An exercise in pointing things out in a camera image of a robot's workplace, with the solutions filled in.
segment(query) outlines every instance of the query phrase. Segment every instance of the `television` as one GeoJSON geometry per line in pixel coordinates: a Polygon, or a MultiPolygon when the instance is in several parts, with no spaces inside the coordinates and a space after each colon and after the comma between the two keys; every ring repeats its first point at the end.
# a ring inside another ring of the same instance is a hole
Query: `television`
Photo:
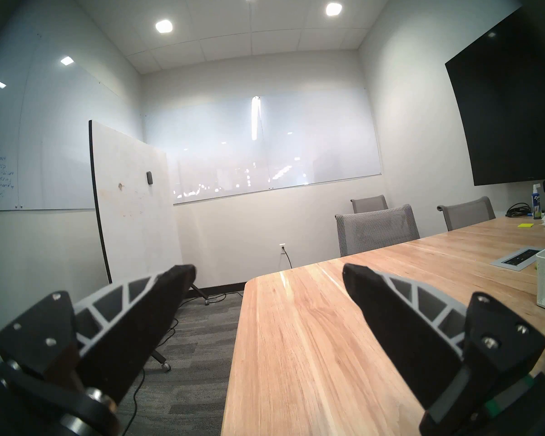
{"type": "Polygon", "coordinates": [[[520,7],[446,62],[475,186],[545,179],[545,44],[520,7]]]}

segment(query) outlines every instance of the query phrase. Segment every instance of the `gray mesh chair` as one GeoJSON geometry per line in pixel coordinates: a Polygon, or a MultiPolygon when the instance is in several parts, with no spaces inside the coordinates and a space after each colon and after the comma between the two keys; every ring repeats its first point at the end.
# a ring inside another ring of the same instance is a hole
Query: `gray mesh chair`
{"type": "Polygon", "coordinates": [[[353,213],[382,211],[388,208],[383,195],[372,196],[370,198],[362,198],[360,200],[351,200],[353,205],[353,213]]]}
{"type": "Polygon", "coordinates": [[[420,238],[410,205],[359,214],[337,214],[341,256],[420,238]]]}
{"type": "Polygon", "coordinates": [[[444,220],[446,220],[448,231],[496,218],[495,212],[492,210],[491,201],[487,196],[460,205],[440,205],[436,209],[444,213],[444,220]]]}

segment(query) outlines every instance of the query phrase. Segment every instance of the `baseboard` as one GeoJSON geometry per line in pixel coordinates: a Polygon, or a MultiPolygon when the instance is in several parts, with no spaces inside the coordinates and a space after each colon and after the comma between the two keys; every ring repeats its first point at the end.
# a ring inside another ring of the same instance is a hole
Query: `baseboard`
{"type": "MultiPolygon", "coordinates": [[[[206,295],[219,295],[219,294],[229,294],[230,292],[240,292],[244,290],[245,282],[236,282],[234,284],[224,284],[223,286],[213,286],[213,287],[204,287],[200,290],[206,295]]],[[[194,289],[190,289],[186,294],[186,298],[196,298],[199,297],[194,289]]]]}

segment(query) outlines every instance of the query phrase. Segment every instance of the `power cord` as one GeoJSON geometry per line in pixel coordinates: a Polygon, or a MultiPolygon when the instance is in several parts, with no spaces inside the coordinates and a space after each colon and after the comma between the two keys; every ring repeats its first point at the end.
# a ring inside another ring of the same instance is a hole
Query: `power cord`
{"type": "Polygon", "coordinates": [[[527,214],[531,213],[531,207],[527,203],[515,203],[513,206],[508,208],[505,217],[527,217],[527,214]]]}
{"type": "Polygon", "coordinates": [[[284,246],[284,245],[281,245],[281,248],[282,248],[282,250],[285,252],[286,258],[289,260],[290,268],[292,269],[292,268],[293,268],[293,264],[291,264],[291,262],[290,262],[289,253],[286,252],[285,246],[284,246]]]}
{"type": "MultiPolygon", "coordinates": [[[[244,297],[244,295],[242,295],[240,292],[230,292],[230,294],[238,294],[240,295],[241,297],[244,297]]],[[[219,294],[219,295],[213,295],[211,297],[208,297],[208,298],[213,298],[213,299],[217,299],[217,298],[220,298],[222,297],[222,299],[220,300],[216,300],[215,302],[210,302],[210,303],[219,303],[221,302],[222,300],[224,300],[227,296],[227,293],[225,294],[219,294]]],[[[183,302],[181,305],[178,306],[178,309],[181,308],[182,306],[184,306],[186,303],[189,303],[193,300],[195,300],[196,298],[200,298],[200,297],[194,297],[194,298],[191,298],[189,300],[186,300],[185,302],[183,302]]],[[[164,345],[167,341],[170,340],[170,338],[175,334],[175,327],[178,326],[178,323],[179,323],[179,320],[174,318],[175,320],[175,325],[168,328],[168,331],[171,331],[172,333],[167,337],[165,338],[165,340],[160,344],[158,345],[156,348],[158,347],[161,347],[162,345],[164,345]]],[[[133,393],[133,403],[135,404],[135,410],[133,411],[133,415],[131,416],[130,420],[129,420],[129,423],[127,424],[127,426],[125,427],[125,430],[123,430],[123,434],[122,436],[125,436],[125,434],[127,433],[127,430],[129,429],[129,426],[131,425],[131,423],[133,422],[133,419],[135,419],[135,415],[137,414],[137,400],[135,399],[135,395],[137,394],[137,392],[139,391],[139,389],[141,388],[141,386],[143,386],[144,384],[144,381],[145,381],[145,370],[144,369],[141,369],[141,372],[143,372],[144,374],[144,377],[141,379],[141,382],[139,383],[139,386],[137,386],[137,389],[135,390],[135,392],[133,393]]]]}
{"type": "Polygon", "coordinates": [[[129,430],[129,426],[131,426],[131,423],[133,422],[133,419],[135,419],[135,415],[137,414],[137,400],[135,399],[135,395],[137,394],[137,391],[141,388],[145,381],[145,370],[141,369],[141,373],[144,374],[143,378],[141,378],[141,382],[139,383],[139,386],[137,386],[137,389],[133,393],[133,403],[135,404],[135,410],[133,411],[133,416],[131,416],[131,419],[129,419],[129,423],[125,427],[125,430],[123,430],[123,434],[121,436],[125,436],[127,433],[127,430],[129,430]]]}

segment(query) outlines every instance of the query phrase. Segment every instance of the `gray carpet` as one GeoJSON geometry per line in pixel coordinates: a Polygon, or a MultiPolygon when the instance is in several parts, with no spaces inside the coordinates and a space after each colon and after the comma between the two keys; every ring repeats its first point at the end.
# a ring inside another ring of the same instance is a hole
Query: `gray carpet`
{"type": "MultiPolygon", "coordinates": [[[[163,373],[153,358],[145,364],[128,435],[220,434],[241,304],[240,295],[228,294],[209,306],[199,298],[178,310],[174,336],[157,349],[171,371],[163,373]]],[[[117,411],[123,428],[133,414],[133,393],[141,377],[117,411]]]]}

